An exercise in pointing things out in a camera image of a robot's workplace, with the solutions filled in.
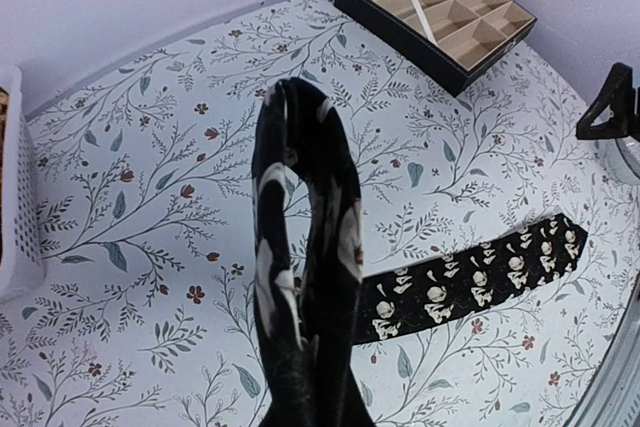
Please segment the leaf pattern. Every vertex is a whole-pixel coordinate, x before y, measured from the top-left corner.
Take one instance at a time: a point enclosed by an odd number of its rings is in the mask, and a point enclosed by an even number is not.
[[[113,265],[115,265],[118,269],[126,272],[127,271],[127,259],[122,254],[122,249],[120,246],[114,242],[105,242],[102,246],[107,249],[109,253],[109,260]]]
[[[402,346],[400,346],[400,353],[398,354],[398,374],[403,379],[407,379],[413,375],[411,360]]]
[[[247,394],[249,394],[249,397],[255,399],[258,395],[260,395],[260,384],[258,384],[256,379],[249,373],[247,369],[236,364],[233,364],[233,366],[238,371],[242,387],[247,392]]]
[[[259,425],[270,396],[245,235],[250,152],[268,86],[290,75],[316,82],[344,122],[366,275],[559,210],[589,231],[566,279],[356,348],[377,425],[564,425],[638,273],[637,189],[576,141],[585,102],[525,44],[454,99],[331,1],[291,0],[193,33],[31,121],[48,275],[1,309],[0,425]],[[300,276],[310,210],[291,179]],[[411,282],[411,269],[398,279]]]
[[[121,190],[116,197],[116,205],[113,206],[113,218],[119,219],[127,210],[127,201],[124,196],[124,192]]]

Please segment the basket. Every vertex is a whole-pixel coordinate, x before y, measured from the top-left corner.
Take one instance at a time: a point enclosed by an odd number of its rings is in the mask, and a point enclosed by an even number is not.
[[[0,302],[44,280],[33,182],[34,150],[22,112],[22,74],[0,66],[0,86],[9,93],[2,162],[2,260]]]

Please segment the necktie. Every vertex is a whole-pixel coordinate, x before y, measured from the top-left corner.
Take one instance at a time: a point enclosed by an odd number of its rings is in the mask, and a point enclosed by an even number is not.
[[[361,192],[340,117],[310,83],[272,86],[252,158],[254,316],[272,403],[261,427],[369,427],[354,344],[419,332],[498,305],[575,269],[587,233],[563,214],[464,252],[362,278]],[[311,226],[295,289],[285,168],[309,190]]]

